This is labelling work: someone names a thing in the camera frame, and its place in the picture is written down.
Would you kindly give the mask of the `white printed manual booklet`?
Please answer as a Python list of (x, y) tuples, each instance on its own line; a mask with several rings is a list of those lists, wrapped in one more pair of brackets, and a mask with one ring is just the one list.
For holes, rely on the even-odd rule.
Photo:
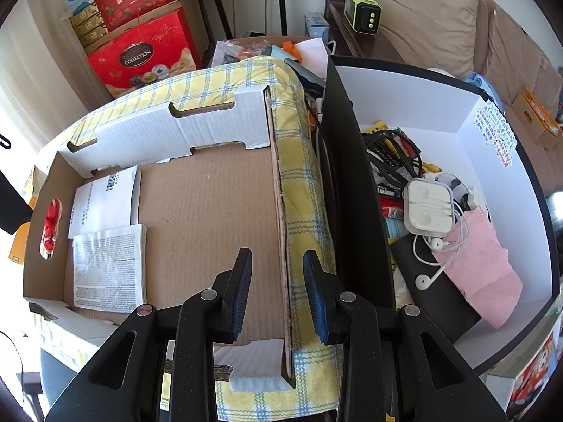
[(80, 309), (131, 313), (147, 302), (146, 227), (81, 234), (72, 240), (72, 296)]

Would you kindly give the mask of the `orange white hard drive box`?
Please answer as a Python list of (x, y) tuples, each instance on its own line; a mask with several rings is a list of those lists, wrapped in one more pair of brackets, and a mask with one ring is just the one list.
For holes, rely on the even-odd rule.
[(31, 195), (28, 201), (24, 201), (25, 206), (16, 210), (14, 219), (16, 229), (13, 233), (12, 247), (8, 254), (8, 259), (18, 265), (25, 262), (25, 252), (31, 225), (31, 215), (37, 201), (36, 195)]

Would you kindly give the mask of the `white paper sheet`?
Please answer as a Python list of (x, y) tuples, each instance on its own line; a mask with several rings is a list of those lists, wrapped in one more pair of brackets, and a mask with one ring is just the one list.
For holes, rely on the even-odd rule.
[(138, 224), (140, 181), (140, 167), (133, 166), (78, 188), (68, 238)]

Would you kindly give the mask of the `pink paper bag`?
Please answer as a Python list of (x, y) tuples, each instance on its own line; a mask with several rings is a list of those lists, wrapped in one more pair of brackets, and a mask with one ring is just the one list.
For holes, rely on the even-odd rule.
[(508, 250), (481, 211), (468, 214), (469, 242), (445, 268), (445, 275), (489, 325), (498, 329), (512, 315), (523, 283), (508, 261)]

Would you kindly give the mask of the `white earphone case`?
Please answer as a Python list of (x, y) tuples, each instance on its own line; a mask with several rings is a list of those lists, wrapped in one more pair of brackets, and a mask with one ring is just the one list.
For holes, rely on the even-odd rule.
[(425, 178), (411, 179), (403, 190), (403, 222), (411, 234), (444, 237), (454, 226), (451, 189)]

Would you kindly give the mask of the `yellow blue plaid tablecloth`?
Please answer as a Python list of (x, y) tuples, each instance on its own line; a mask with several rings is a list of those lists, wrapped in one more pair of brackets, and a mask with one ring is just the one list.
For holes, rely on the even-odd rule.
[(258, 56), (165, 79), (86, 114), (51, 140), (42, 149), (40, 160), (47, 167), (52, 159), (51, 149), (67, 142), (86, 143), (101, 125), (114, 122), (129, 111), (165, 102), (174, 102), (184, 110), (222, 104), (239, 89), (251, 86), (269, 87), (275, 136), (280, 144), (296, 386), (289, 391), (234, 392), (229, 384), (218, 382), (217, 415), (226, 421), (280, 421), (335, 409), (342, 361), (340, 348), (319, 342), (305, 306), (299, 258), (307, 249), (313, 249), (323, 263), (332, 266), (334, 251), (320, 168), (308, 129), (303, 87), (296, 74), (280, 60)]

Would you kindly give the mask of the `white box with black rim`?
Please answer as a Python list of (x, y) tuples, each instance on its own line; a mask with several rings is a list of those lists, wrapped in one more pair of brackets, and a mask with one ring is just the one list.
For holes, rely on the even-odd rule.
[[(384, 122), (415, 147), (390, 171), (406, 234), (390, 242), (366, 149)], [(333, 56), (323, 98), (336, 272), (346, 290), (395, 305), (399, 265), (413, 300), (477, 373), (512, 352), (559, 293), (546, 199), (515, 132), (486, 94), (434, 71)]]

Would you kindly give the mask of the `shallow white cardboard tray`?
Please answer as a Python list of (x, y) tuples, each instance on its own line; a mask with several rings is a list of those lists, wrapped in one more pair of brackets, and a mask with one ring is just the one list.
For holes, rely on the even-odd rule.
[(174, 102), (129, 111), (86, 143), (51, 149), (31, 218), (23, 294), (41, 346), (79, 371), (131, 313), (80, 309), (72, 296), (75, 192), (139, 166), (138, 224), (146, 227), (147, 302), (179, 306), (213, 285), (240, 249), (252, 253), (242, 330), (216, 343), (233, 391), (286, 391), (292, 373), (287, 249), (275, 129), (266, 86), (223, 104), (179, 110)]

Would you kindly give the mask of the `orange cardboard box on bed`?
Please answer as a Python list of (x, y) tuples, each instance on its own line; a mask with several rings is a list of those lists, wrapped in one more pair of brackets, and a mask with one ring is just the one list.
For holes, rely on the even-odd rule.
[(533, 142), (544, 149), (554, 149), (562, 142), (561, 126), (528, 87), (524, 87), (516, 96), (512, 108), (523, 122)]

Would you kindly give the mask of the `open box of clutter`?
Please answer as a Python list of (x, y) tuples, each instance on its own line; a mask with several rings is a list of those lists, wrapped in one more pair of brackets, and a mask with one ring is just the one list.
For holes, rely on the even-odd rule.
[(320, 37), (266, 35), (217, 41), (210, 65), (216, 67), (257, 56), (291, 58), (325, 80), (329, 49)]

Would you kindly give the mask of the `red collection gift bag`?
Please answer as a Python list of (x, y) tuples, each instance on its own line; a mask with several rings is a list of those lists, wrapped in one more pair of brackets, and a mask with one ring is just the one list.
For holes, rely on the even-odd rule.
[(201, 58), (181, 8), (129, 28), (97, 48), (88, 60), (114, 98), (201, 68)]

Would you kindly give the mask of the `large brown pillow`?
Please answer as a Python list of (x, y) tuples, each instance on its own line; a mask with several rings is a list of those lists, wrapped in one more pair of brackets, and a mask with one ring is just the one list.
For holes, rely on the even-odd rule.
[(479, 0), (376, 0), (380, 29), (406, 64), (456, 78), (474, 69)]

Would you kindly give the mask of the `blue white small carton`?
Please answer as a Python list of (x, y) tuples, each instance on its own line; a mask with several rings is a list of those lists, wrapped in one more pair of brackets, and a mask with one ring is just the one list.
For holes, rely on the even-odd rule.
[(305, 34), (312, 38), (320, 38), (323, 44), (327, 44), (329, 39), (330, 25), (319, 12), (305, 12), (303, 14), (303, 24)]

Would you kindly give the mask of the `green black portable radio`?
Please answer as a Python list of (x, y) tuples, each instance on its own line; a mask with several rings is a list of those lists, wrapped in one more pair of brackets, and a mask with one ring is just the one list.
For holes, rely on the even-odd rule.
[(344, 16), (354, 32), (376, 34), (381, 14), (382, 8), (375, 0), (344, 0)]

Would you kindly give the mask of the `stack of gold boxes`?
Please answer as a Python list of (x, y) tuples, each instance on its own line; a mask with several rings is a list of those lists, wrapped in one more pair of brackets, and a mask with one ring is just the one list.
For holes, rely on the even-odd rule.
[(83, 48), (90, 47), (108, 33), (106, 23), (95, 4), (88, 5), (74, 14), (70, 22)]

